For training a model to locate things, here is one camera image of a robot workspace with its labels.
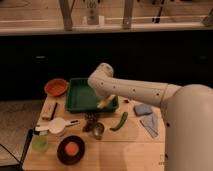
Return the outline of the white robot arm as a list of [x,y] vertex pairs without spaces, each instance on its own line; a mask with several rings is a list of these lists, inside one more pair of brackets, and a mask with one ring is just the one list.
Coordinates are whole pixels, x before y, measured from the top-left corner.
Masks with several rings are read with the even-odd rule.
[[213,88],[201,84],[118,79],[100,64],[88,78],[99,99],[123,96],[160,109],[165,125],[164,171],[213,171]]

